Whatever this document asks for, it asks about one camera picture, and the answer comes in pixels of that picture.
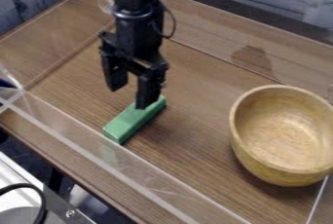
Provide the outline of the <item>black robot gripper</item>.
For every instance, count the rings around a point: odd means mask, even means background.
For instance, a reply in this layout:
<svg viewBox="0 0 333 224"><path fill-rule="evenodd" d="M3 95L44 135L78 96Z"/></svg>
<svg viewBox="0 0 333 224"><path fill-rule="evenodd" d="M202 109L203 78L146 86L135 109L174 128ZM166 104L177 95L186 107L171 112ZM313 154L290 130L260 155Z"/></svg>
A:
<svg viewBox="0 0 333 224"><path fill-rule="evenodd" d="M135 108L145 110L159 99L169 69L161 54L165 11L114 10L112 16L117 31L99 34L106 83L115 92L127 85L133 73L138 77Z"/></svg>

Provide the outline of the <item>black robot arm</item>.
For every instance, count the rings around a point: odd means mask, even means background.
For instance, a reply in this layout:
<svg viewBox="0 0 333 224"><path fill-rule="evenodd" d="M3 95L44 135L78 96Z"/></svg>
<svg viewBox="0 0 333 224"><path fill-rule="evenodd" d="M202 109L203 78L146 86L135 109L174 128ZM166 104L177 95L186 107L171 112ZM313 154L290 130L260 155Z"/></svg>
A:
<svg viewBox="0 0 333 224"><path fill-rule="evenodd" d="M106 83L112 92L138 77L135 108L146 109L159 99L169 64L161 54L166 6L161 0L115 0L111 7L117 31L103 31L100 57Z"/></svg>

